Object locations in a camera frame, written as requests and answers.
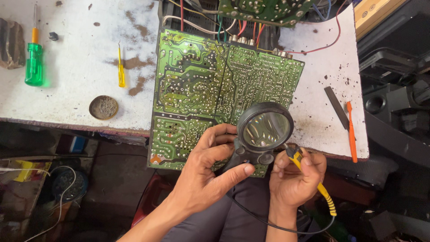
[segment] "hand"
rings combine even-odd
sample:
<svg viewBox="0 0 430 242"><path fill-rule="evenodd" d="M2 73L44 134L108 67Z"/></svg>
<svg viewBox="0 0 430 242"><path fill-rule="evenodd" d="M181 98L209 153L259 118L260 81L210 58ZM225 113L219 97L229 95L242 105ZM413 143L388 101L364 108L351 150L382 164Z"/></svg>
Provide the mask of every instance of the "hand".
<svg viewBox="0 0 430 242"><path fill-rule="evenodd" d="M233 154L233 140L236 138L233 133L236 133L236 126L231 124L210 127L191 151L175 188L167 198L188 216L214 204L255 171L253 165L241 164L218 177L212 172L211 167L216 161Z"/></svg>
<svg viewBox="0 0 430 242"><path fill-rule="evenodd" d="M301 169L290 161L285 151L276 156L270 175L270 203L274 208L291 210L304 204L324 180L327 161L321 153L309 154L304 148Z"/></svg>

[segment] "green circuit board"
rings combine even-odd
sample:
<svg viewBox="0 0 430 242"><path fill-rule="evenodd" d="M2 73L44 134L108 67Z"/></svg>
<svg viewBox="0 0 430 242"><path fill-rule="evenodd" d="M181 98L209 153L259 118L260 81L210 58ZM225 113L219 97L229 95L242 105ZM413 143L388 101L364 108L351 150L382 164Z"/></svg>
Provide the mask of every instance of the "green circuit board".
<svg viewBox="0 0 430 242"><path fill-rule="evenodd" d="M292 28L313 0L220 0L218 14L239 20Z"/></svg>
<svg viewBox="0 0 430 242"><path fill-rule="evenodd" d="M288 108L304 67L252 46L171 29L162 30L159 40L147 161L152 168L182 170L207 128L236 125L253 104L273 101ZM225 162L218 161L212 170ZM267 165L255 168L251 176L264 177Z"/></svg>

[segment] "green screwdriver handle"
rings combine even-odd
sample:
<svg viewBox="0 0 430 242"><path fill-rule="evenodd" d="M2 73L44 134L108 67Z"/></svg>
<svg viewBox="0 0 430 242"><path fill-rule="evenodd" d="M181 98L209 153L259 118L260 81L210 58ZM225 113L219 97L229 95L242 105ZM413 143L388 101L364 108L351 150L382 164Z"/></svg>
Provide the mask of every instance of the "green screwdriver handle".
<svg viewBox="0 0 430 242"><path fill-rule="evenodd" d="M28 43L28 59L25 67L25 83L29 86L39 87L42 81L42 46L37 43Z"/></svg>

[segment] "workbench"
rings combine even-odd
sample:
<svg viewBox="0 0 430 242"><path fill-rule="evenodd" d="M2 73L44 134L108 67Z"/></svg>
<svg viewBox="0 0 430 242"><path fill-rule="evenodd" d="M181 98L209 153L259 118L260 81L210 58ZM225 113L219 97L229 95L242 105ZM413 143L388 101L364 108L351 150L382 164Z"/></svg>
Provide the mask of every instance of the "workbench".
<svg viewBox="0 0 430 242"><path fill-rule="evenodd" d="M2 0L0 17L22 25L31 40L33 6L39 5L39 42L44 48L42 87L24 83L25 68L0 68L0 121L20 122L107 134L149 136L157 62L157 1ZM358 158L369 156L362 104L354 12L339 14L341 36L327 49L293 58L306 62L290 112L295 130L289 142L334 156L350 156L344 129L324 88L333 87L342 105L351 101ZM59 35L49 40L49 32ZM337 37L336 19L283 28L279 45L286 50L313 50ZM118 42L125 60L126 87L118 87ZM89 114L99 95L113 97L119 111L101 121Z"/></svg>

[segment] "orange brush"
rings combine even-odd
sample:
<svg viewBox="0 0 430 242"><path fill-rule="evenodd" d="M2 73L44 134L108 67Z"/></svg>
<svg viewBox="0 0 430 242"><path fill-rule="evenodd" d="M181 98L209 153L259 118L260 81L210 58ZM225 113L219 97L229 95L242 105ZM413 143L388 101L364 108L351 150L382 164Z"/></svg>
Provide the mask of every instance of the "orange brush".
<svg viewBox="0 0 430 242"><path fill-rule="evenodd" d="M357 163L357 148L355 147L355 135L354 135L354 126L352 124L352 106L351 102L347 102L347 109L350 114L350 131L349 131L349 139L350 139L350 147L351 147L351 157L354 163Z"/></svg>

